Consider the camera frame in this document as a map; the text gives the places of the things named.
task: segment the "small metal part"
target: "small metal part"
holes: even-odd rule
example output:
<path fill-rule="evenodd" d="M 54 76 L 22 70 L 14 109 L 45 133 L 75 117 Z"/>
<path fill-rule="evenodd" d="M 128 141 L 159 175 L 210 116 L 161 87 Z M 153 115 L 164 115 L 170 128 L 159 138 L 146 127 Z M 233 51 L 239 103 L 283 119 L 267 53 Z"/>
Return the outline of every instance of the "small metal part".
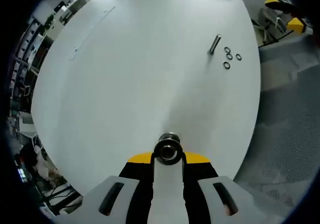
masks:
<path fill-rule="evenodd" d="M 227 59 L 229 59 L 229 60 L 232 60 L 232 58 L 233 58 L 232 54 L 230 54 L 230 53 L 227 53 L 227 54 L 226 54 L 226 57 L 227 57 Z"/>
<path fill-rule="evenodd" d="M 180 161 L 183 154 L 180 138 L 174 133 L 164 133 L 154 148 L 154 157 L 164 165 L 173 165 Z"/>
<path fill-rule="evenodd" d="M 212 43 L 212 45 L 211 45 L 210 49 L 208 50 L 208 54 L 211 54 L 211 55 L 213 55 L 213 54 L 214 54 L 214 52 L 215 52 L 215 48 L 217 47 L 217 45 L 218 45 L 218 43 L 219 43 L 220 39 L 221 39 L 221 35 L 220 35 L 220 34 L 218 34 L 218 35 L 215 37 L 215 39 L 214 39 L 214 41 L 213 41 L 213 43 Z"/>
<path fill-rule="evenodd" d="M 231 52 L 231 49 L 229 47 L 225 47 L 224 50 L 225 50 L 226 53 L 230 53 Z"/>
<path fill-rule="evenodd" d="M 237 58 L 237 60 L 242 60 L 242 57 L 241 57 L 241 55 L 240 54 L 236 54 L 236 56 L 235 56 L 236 58 Z"/>
<path fill-rule="evenodd" d="M 225 67 L 225 69 L 230 69 L 230 64 L 228 62 L 223 62 L 223 66 Z"/>

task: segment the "desk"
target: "desk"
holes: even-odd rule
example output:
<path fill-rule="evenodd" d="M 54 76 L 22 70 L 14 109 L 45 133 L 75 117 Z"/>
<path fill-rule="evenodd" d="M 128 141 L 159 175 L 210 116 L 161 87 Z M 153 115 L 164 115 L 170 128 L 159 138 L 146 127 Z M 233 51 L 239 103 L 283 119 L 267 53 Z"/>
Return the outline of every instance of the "desk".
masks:
<path fill-rule="evenodd" d="M 91 0 L 51 46 L 31 113 L 48 155 L 82 195 L 168 131 L 233 179 L 256 123 L 259 63 L 242 0 Z"/>

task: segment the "round table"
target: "round table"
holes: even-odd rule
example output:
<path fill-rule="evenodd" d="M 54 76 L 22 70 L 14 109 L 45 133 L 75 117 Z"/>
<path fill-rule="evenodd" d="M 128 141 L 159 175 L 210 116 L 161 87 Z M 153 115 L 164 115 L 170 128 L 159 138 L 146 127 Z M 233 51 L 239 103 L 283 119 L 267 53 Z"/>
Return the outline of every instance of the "round table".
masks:
<path fill-rule="evenodd" d="M 50 48 L 31 114 L 53 163 L 82 195 L 153 151 L 164 132 L 233 179 L 256 123 L 259 63 L 242 0 L 91 0 Z"/>

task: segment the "metal pin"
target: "metal pin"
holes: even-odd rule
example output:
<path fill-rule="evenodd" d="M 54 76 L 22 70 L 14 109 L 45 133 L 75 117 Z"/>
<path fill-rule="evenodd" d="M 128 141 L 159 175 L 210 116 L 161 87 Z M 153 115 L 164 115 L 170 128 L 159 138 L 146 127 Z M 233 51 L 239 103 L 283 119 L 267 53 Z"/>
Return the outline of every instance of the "metal pin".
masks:
<path fill-rule="evenodd" d="M 214 39 L 214 41 L 213 41 L 213 43 L 212 43 L 212 45 L 211 45 L 211 48 L 208 50 L 208 53 L 209 53 L 209 54 L 211 54 L 211 55 L 214 54 L 215 48 L 217 47 L 220 39 L 221 39 L 221 35 L 218 34 L 218 35 L 215 37 L 215 39 Z"/>

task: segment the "black o-ring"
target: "black o-ring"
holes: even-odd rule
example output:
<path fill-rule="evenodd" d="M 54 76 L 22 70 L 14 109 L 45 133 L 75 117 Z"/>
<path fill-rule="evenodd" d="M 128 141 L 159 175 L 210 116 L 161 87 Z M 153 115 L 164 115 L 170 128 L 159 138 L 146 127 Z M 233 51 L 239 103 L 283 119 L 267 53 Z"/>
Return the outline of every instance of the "black o-ring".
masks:
<path fill-rule="evenodd" d="M 235 56 L 236 58 L 237 58 L 237 60 L 242 60 L 242 57 L 241 57 L 241 55 L 240 54 L 236 54 L 236 56 Z"/>
<path fill-rule="evenodd" d="M 225 47 L 224 50 L 225 50 L 226 53 L 230 53 L 231 52 L 231 49 L 229 47 Z"/>
<path fill-rule="evenodd" d="M 230 69 L 230 64 L 228 62 L 223 62 L 223 66 L 225 67 L 225 69 Z"/>
<path fill-rule="evenodd" d="M 172 160 L 166 160 L 163 159 L 160 155 L 161 149 L 164 146 L 172 146 L 174 147 L 174 149 L 176 150 L 176 156 L 175 158 L 173 158 Z M 164 165 L 173 165 L 176 164 L 177 162 L 180 161 L 182 154 L 183 154 L 183 150 L 182 147 L 180 145 L 180 143 L 178 143 L 176 140 L 173 139 L 164 139 L 160 142 L 158 142 L 158 144 L 155 146 L 154 151 L 153 151 L 154 157 L 162 164 Z"/>
<path fill-rule="evenodd" d="M 227 54 L 226 54 L 226 57 L 227 57 L 227 59 L 229 59 L 229 60 L 232 60 L 232 58 L 233 58 L 232 54 L 230 54 L 230 53 L 227 53 Z"/>

